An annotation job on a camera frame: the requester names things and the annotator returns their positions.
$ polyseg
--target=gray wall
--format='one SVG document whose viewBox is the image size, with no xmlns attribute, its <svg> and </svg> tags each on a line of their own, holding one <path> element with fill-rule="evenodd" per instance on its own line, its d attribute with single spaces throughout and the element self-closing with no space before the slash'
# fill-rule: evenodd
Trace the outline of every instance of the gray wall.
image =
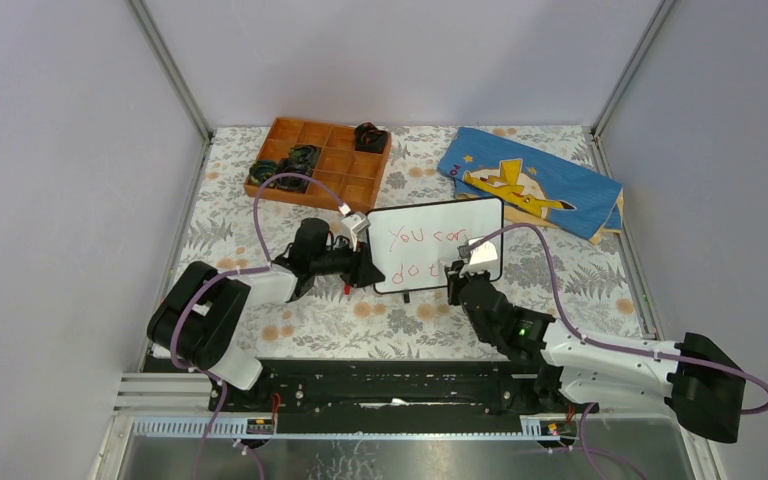
<svg viewBox="0 0 768 480">
<path fill-rule="evenodd" d="M 213 126 L 590 125 L 658 0 L 149 0 Z"/>
<path fill-rule="evenodd" d="M 200 147 L 125 2 L 0 1 L 0 480 L 89 471 Z"/>
<path fill-rule="evenodd" d="M 679 4 L 604 144 L 667 333 L 709 335 L 768 381 L 767 3 Z M 768 478 L 768 413 L 740 435 L 729 479 Z"/>
</svg>

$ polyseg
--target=orange compartment tray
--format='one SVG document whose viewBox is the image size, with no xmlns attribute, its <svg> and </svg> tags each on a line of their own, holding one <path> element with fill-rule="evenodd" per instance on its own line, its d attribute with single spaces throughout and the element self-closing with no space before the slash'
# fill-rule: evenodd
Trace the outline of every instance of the orange compartment tray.
<svg viewBox="0 0 768 480">
<path fill-rule="evenodd" d="M 378 187 L 390 155 L 392 136 L 387 135 L 387 145 L 382 153 L 358 152 L 354 149 L 354 131 L 354 127 L 344 125 L 278 117 L 260 147 L 257 160 L 267 158 L 277 162 L 286 158 L 291 148 L 299 145 L 320 147 L 313 178 L 333 190 L 353 211 L 367 213 L 375 206 L 378 197 Z M 251 178 L 246 177 L 243 188 L 248 196 L 254 197 L 259 186 L 252 185 Z M 337 210 L 334 199 L 312 183 L 308 184 L 305 192 L 267 187 L 260 198 Z"/>
</svg>

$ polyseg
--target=blue cloth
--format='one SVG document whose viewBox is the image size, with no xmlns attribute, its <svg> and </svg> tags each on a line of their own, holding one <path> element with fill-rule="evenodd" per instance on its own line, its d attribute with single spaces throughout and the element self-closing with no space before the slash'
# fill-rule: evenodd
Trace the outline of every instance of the blue cloth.
<svg viewBox="0 0 768 480">
<path fill-rule="evenodd" d="M 462 127 L 438 170 L 455 194 L 495 195 L 579 237 L 622 228 L 622 185 L 546 152 Z"/>
</svg>

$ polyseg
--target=red wire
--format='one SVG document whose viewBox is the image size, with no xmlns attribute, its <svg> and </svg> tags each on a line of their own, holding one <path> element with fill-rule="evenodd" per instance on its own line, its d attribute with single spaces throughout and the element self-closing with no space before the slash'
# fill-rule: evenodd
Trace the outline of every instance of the red wire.
<svg viewBox="0 0 768 480">
<path fill-rule="evenodd" d="M 564 421 L 564 425 L 569 424 L 570 421 L 572 421 L 572 417 L 575 416 L 575 407 L 570 404 L 569 408 L 567 408 L 567 418 Z"/>
<path fill-rule="evenodd" d="M 275 415 L 278 414 L 278 409 L 281 408 L 281 394 L 274 392 L 272 395 L 272 431 L 275 431 Z"/>
</svg>

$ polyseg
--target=floral tablecloth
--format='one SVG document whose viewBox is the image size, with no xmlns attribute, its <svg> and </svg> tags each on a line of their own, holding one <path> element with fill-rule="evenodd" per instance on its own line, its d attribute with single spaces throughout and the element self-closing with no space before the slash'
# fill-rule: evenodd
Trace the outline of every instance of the floral tablecloth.
<svg viewBox="0 0 768 480">
<path fill-rule="evenodd" d="M 592 168 L 581 127 L 480 127 Z M 435 166 L 457 127 L 389 127 L 392 148 L 377 207 L 450 200 L 451 180 Z M 220 128 L 186 233 L 175 278 L 195 260 L 220 269 L 265 263 L 251 220 L 252 199 L 242 185 L 266 138 L 266 127 Z M 292 241 L 299 222 L 316 216 L 336 226 L 334 211 L 261 202 L 259 217 L 273 256 Z M 545 229 L 561 281 L 564 307 L 578 325 L 623 336 L 640 334 L 616 235 L 591 245 L 557 229 Z M 505 265 L 496 287 L 517 305 L 555 314 L 543 251 L 534 234 L 506 234 Z M 372 288 L 343 294 L 336 276 L 319 278 L 302 299 L 247 309 L 235 333 L 238 344 L 259 357 L 296 358 L 502 358 L 478 342 L 466 316 L 446 304 L 443 289 L 378 295 Z"/>
</svg>

